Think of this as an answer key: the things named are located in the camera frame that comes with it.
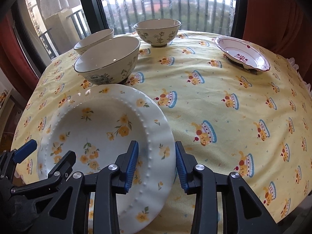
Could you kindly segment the white red-pattern plate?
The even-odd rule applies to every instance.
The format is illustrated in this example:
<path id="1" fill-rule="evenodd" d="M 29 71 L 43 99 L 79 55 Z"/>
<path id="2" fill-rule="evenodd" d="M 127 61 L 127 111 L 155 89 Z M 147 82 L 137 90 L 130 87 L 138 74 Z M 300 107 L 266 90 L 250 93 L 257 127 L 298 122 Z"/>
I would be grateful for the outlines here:
<path id="1" fill-rule="evenodd" d="M 257 49 L 246 41 L 230 36 L 219 36 L 214 40 L 216 46 L 223 51 L 230 62 L 251 72 L 267 72 L 269 61 Z"/>

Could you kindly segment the black window frame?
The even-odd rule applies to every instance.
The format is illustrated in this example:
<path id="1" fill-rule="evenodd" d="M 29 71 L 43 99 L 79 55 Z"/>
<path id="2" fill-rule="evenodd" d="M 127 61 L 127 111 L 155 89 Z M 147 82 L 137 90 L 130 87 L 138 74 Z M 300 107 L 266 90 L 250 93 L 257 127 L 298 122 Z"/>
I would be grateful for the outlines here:
<path id="1" fill-rule="evenodd" d="M 46 67 L 91 34 L 134 32 L 152 19 L 175 19 L 182 30 L 242 37 L 247 0 L 15 0 L 14 33 L 31 73 Z"/>

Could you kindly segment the red curtain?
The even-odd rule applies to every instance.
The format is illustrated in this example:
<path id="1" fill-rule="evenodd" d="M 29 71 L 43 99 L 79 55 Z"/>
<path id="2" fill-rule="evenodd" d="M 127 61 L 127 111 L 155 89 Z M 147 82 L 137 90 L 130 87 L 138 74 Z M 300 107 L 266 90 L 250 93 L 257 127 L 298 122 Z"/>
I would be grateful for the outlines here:
<path id="1" fill-rule="evenodd" d="M 39 79 L 17 41 L 11 12 L 7 12 L 1 19 L 1 70 L 15 90 L 25 100 L 29 100 Z"/>
<path id="2" fill-rule="evenodd" d="M 311 20 L 295 0 L 247 0 L 243 39 L 294 58 L 311 83 Z"/>

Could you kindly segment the floral bowl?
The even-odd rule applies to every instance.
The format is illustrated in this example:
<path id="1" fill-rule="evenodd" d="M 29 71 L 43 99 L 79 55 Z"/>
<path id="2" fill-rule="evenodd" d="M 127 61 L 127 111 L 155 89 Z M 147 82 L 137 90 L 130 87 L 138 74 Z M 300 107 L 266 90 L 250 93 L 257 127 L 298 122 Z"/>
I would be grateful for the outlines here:
<path id="1" fill-rule="evenodd" d="M 149 19 L 136 23 L 133 28 L 145 43 L 164 47 L 177 36 L 180 25 L 176 19 Z"/>
<path id="2" fill-rule="evenodd" d="M 91 47 L 98 45 L 104 41 L 110 40 L 114 37 L 114 30 L 111 28 L 98 31 L 93 33 L 86 38 L 80 40 L 75 46 L 74 50 L 79 54 L 82 55 Z"/>

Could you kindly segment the left red curtain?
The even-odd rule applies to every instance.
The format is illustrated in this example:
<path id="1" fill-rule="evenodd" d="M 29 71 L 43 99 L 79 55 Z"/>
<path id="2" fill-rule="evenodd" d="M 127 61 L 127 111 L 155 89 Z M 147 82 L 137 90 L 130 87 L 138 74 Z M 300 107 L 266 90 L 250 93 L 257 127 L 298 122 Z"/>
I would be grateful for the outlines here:
<path id="1" fill-rule="evenodd" d="M 7 12 L 1 19 L 1 70 L 15 90 L 25 100 L 29 100 L 39 79 L 17 41 L 11 12 Z"/>

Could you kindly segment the right red curtain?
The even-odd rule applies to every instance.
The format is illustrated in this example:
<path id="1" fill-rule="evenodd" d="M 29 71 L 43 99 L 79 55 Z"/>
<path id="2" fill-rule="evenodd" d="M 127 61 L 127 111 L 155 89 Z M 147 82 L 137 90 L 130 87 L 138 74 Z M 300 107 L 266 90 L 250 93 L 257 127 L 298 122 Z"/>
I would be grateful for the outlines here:
<path id="1" fill-rule="evenodd" d="M 294 58 L 311 83 L 311 20 L 295 0 L 247 0 L 243 39 Z"/>

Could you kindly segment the large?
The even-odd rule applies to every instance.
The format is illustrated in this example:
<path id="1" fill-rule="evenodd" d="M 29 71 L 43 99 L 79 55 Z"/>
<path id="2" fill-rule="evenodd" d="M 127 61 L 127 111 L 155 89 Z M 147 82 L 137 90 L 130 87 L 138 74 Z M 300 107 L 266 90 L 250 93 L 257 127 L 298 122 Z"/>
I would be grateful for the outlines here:
<path id="1" fill-rule="evenodd" d="M 104 41 L 83 53 L 74 63 L 74 70 L 94 85 L 121 83 L 135 69 L 140 44 L 132 36 Z"/>

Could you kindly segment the balcony railing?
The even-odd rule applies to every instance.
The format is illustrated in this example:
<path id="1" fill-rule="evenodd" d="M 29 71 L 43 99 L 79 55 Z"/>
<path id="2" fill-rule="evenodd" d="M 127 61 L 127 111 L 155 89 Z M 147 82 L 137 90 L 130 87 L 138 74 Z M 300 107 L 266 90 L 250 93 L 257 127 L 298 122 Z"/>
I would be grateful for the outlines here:
<path id="1" fill-rule="evenodd" d="M 39 0 L 25 0 L 49 58 L 72 49 L 92 33 L 112 28 L 115 34 L 134 31 L 150 19 L 177 19 L 182 30 L 230 35 L 236 0 L 69 0 L 69 9 L 44 19 Z"/>

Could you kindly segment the white yellow-flower plate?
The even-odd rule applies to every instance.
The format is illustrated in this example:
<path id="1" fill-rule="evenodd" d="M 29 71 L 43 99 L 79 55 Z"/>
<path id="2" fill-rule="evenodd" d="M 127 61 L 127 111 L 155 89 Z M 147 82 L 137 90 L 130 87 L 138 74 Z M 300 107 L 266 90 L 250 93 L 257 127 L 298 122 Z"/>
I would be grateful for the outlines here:
<path id="1" fill-rule="evenodd" d="M 47 129 L 38 149 L 40 179 L 68 151 L 76 154 L 74 171 L 93 174 L 137 141 L 132 186 L 117 196 L 120 231 L 139 232 L 160 213 L 174 182 L 175 141 L 164 113 L 143 92 L 117 84 L 82 90 L 58 106 Z"/>

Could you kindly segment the yellow patterned tablecloth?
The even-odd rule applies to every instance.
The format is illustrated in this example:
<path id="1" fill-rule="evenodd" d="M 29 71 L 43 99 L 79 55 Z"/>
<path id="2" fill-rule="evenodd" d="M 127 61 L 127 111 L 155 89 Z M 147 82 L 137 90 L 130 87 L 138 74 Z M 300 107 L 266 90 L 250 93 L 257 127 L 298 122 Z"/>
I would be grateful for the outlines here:
<path id="1" fill-rule="evenodd" d="M 165 48 L 141 42 L 136 68 L 126 83 L 160 104 L 175 140 L 213 171 L 237 171 L 282 228 L 291 225 L 311 192 L 311 96 L 289 62 L 251 44 L 270 63 L 257 75 L 232 65 L 215 45 L 216 34 L 180 32 Z M 74 71 L 71 49 L 46 68 L 14 135 L 12 149 L 51 132 L 49 121 L 74 94 L 93 87 Z M 28 184 L 44 164 L 32 153 L 16 172 Z M 195 196 L 179 180 L 151 221 L 150 204 L 135 213 L 139 233 L 190 233 Z"/>

